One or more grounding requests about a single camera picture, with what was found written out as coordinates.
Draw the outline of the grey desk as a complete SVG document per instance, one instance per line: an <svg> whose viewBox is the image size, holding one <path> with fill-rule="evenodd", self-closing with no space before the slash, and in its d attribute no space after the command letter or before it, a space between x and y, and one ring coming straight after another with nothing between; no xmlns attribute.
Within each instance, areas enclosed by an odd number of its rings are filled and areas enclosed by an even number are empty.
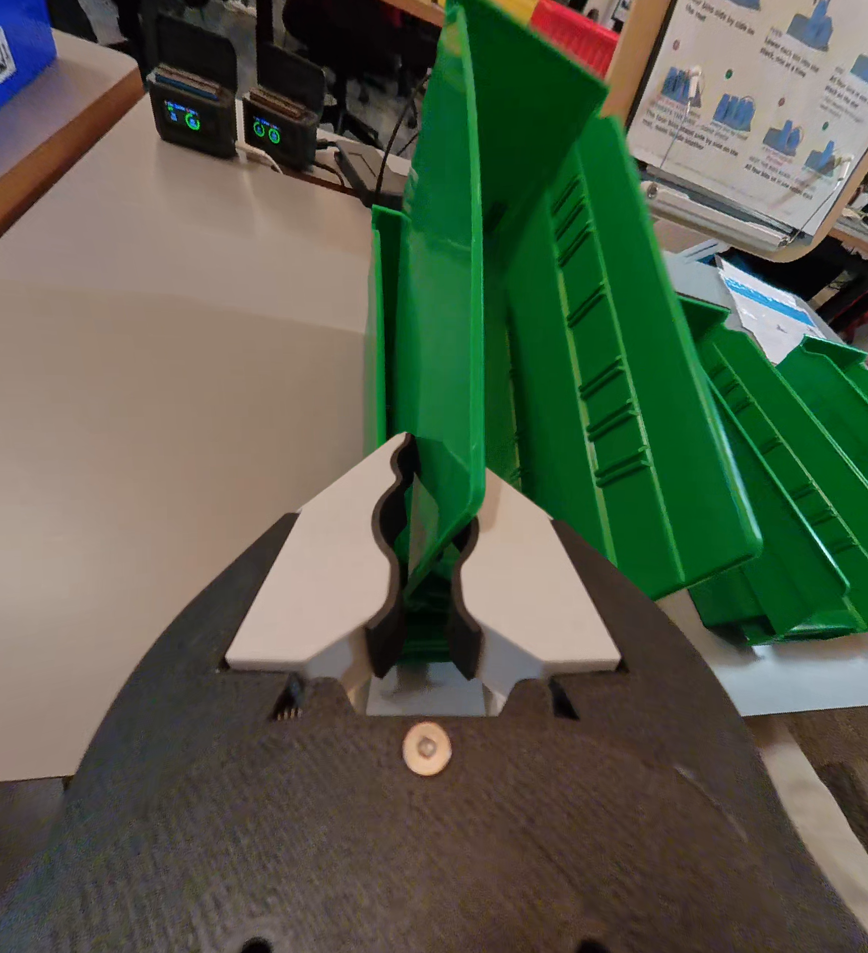
<svg viewBox="0 0 868 953"><path fill-rule="evenodd" d="M171 621L360 462L370 232L143 100L0 238L0 782L74 774Z"/></svg>

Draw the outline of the white document stand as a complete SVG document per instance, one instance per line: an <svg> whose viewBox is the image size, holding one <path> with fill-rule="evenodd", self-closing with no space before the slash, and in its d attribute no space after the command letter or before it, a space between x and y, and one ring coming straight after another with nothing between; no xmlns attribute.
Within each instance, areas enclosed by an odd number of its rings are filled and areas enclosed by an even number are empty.
<svg viewBox="0 0 868 953"><path fill-rule="evenodd" d="M751 213L728 206L720 208L674 185L643 179L642 195L657 218L702 232L744 252L773 259L777 253L808 244L797 232L768 224Z"/></svg>

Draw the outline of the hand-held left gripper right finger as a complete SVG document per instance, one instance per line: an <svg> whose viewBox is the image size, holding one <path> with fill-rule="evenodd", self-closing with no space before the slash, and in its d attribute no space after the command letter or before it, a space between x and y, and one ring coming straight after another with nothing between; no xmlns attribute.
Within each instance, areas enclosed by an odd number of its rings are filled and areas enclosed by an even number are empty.
<svg viewBox="0 0 868 953"><path fill-rule="evenodd" d="M512 689L618 668L619 649L552 518L494 473L458 549L445 637L467 680Z"/></svg>

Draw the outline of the black battery charger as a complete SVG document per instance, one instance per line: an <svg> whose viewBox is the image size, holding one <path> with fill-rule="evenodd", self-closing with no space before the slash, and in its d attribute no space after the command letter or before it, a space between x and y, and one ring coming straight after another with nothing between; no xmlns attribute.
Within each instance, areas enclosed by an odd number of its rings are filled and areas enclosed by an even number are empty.
<svg viewBox="0 0 868 953"><path fill-rule="evenodd" d="M148 90L162 140L220 159L236 158L237 109L232 90L166 64L152 70Z"/></svg>
<svg viewBox="0 0 868 953"><path fill-rule="evenodd" d="M248 91L241 108L247 146L298 172L314 167L321 113L261 87Z"/></svg>

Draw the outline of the red plastic bin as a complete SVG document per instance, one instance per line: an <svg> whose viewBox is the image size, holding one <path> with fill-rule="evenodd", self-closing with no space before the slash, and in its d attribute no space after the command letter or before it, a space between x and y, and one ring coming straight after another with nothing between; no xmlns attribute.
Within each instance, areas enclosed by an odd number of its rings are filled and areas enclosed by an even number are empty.
<svg viewBox="0 0 868 953"><path fill-rule="evenodd" d="M561 53L605 79L619 34L556 1L538 1L529 20L532 30Z"/></svg>

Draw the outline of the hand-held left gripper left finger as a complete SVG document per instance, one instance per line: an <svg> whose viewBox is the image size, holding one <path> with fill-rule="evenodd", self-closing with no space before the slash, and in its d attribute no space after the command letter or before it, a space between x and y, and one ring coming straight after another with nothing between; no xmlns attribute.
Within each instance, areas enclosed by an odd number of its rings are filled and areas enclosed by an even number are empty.
<svg viewBox="0 0 868 953"><path fill-rule="evenodd" d="M393 436L289 515L289 531L225 661L307 680L383 678L404 645L404 568L395 543L418 466Z"/></svg>

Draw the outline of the wood-edged table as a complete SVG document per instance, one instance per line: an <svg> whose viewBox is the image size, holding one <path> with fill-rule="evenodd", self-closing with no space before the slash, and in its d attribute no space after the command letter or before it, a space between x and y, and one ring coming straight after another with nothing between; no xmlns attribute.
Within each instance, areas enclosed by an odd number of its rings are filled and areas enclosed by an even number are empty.
<svg viewBox="0 0 868 953"><path fill-rule="evenodd" d="M129 55L52 36L56 61L0 109L0 237L143 97Z"/></svg>

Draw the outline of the white blue plastic pouch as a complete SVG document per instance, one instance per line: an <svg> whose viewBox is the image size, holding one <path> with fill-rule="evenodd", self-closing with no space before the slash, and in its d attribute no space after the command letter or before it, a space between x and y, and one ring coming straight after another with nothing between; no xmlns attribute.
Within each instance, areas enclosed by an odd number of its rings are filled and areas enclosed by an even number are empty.
<svg viewBox="0 0 868 953"><path fill-rule="evenodd" d="M716 256L715 262L739 326L772 365L780 365L805 340L827 339L818 319L796 295L754 277L724 256Z"/></svg>

